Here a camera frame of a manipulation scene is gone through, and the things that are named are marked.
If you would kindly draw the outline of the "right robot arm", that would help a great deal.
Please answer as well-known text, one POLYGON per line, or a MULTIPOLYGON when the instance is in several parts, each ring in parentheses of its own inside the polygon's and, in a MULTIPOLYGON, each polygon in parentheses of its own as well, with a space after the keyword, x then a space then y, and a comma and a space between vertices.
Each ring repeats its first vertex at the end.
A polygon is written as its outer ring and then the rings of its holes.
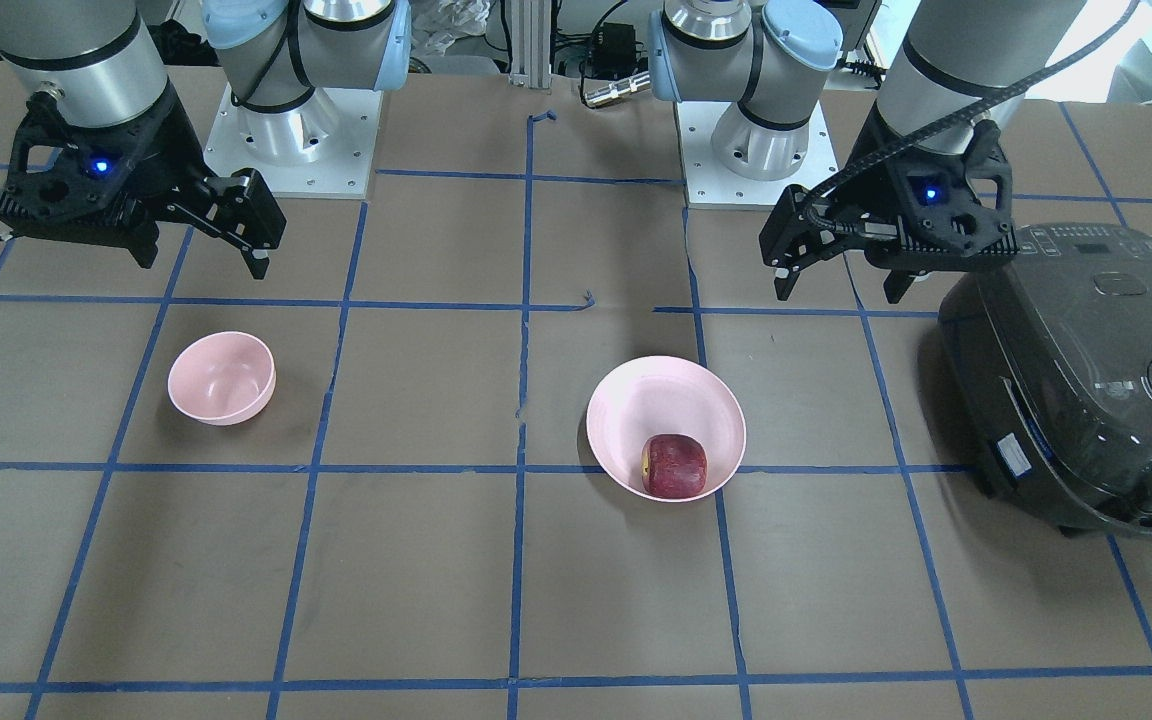
POLYGON ((244 161, 206 162, 132 1, 0 1, 0 58, 29 91, 0 188, 0 241, 124 249, 142 268, 157 225, 192 225, 268 273, 285 214, 270 167, 343 156, 329 90, 394 91, 411 53, 407 1, 206 1, 244 161))

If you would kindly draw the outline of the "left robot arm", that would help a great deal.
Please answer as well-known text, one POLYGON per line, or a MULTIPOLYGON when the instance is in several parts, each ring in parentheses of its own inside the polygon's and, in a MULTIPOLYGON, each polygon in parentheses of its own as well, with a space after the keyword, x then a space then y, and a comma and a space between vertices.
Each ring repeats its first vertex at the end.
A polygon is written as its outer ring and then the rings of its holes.
MULTIPOLYGON (((896 304, 931 272, 990 272, 1020 255, 1001 132, 1051 61, 1079 1, 923 1, 844 164, 787 184, 759 234, 787 300, 814 263, 861 250, 896 304)), ((723 103, 723 167, 788 181, 809 145, 844 28, 817 1, 667 1, 650 18, 647 70, 668 103, 723 103)))

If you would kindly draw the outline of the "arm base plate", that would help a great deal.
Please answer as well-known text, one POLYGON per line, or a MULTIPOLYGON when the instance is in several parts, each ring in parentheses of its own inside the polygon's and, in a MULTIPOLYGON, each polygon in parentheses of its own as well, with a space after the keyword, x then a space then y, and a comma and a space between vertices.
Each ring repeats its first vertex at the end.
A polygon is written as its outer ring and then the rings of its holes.
POLYGON ((748 179, 727 168, 710 141, 721 120, 726 103, 680 103, 675 106, 679 150, 684 168, 687 205, 708 210, 770 210, 780 200, 788 184, 812 187, 838 170, 835 150, 826 124, 823 105, 814 105, 806 126, 810 137, 797 154, 791 176, 748 179))
POLYGON ((317 88, 279 113, 221 101, 204 143, 211 169, 260 173, 278 199, 365 200, 372 179, 384 92, 317 88))

